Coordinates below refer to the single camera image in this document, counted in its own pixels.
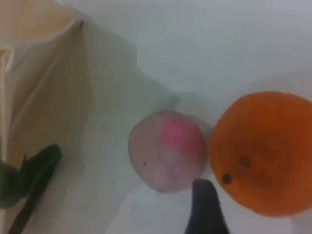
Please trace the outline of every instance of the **black object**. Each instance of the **black object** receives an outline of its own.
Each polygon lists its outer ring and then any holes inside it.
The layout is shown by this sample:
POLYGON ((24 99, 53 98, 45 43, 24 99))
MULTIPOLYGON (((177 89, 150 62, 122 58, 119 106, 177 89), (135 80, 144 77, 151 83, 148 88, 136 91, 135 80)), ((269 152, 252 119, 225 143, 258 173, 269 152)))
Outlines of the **black object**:
POLYGON ((25 158, 22 167, 18 171, 14 172, 13 169, 8 169, 12 179, 10 180, 11 183, 6 183, 6 185, 10 186, 4 188, 10 190, 4 193, 6 196, 3 200, 0 200, 0 206, 9 208, 22 197, 27 198, 26 204, 15 218, 8 234, 21 234, 23 232, 60 159, 60 148, 57 145, 50 145, 41 150, 36 156, 25 158))
POLYGON ((193 182, 191 217, 184 234, 229 234, 218 194, 209 180, 193 182))

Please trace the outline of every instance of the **dark tip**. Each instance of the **dark tip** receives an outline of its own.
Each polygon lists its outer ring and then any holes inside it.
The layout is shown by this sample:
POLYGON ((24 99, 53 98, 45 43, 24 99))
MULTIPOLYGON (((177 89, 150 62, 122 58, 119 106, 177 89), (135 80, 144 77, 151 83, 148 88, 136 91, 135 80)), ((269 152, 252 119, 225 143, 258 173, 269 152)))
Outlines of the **dark tip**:
POLYGON ((232 181, 232 175, 230 173, 225 173, 223 176, 222 176, 222 182, 224 184, 230 184, 232 181))

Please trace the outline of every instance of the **black handle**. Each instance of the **black handle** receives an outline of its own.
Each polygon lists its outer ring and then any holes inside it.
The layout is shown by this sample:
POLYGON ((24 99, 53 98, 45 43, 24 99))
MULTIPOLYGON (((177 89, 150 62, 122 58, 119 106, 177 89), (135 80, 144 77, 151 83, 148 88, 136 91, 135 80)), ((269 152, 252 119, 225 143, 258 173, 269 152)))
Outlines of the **black handle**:
POLYGON ((209 180, 193 182, 192 210, 185 234, 229 234, 218 194, 209 180))

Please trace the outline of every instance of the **cream fabric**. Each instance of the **cream fabric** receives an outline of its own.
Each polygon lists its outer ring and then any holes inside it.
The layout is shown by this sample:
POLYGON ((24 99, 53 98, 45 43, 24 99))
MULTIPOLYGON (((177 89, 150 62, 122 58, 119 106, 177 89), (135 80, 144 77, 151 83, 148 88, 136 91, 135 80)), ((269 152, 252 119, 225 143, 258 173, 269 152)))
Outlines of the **cream fabric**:
POLYGON ((52 0, 0 0, 1 157, 27 106, 81 25, 52 0))

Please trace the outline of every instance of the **orange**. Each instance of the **orange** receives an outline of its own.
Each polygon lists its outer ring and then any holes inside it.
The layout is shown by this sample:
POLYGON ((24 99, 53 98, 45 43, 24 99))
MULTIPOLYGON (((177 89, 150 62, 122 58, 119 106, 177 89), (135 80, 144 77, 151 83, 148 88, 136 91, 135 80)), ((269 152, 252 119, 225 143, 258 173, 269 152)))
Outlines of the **orange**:
POLYGON ((269 216, 312 206, 312 103, 263 92, 237 100, 210 141, 212 169, 241 205, 269 216))

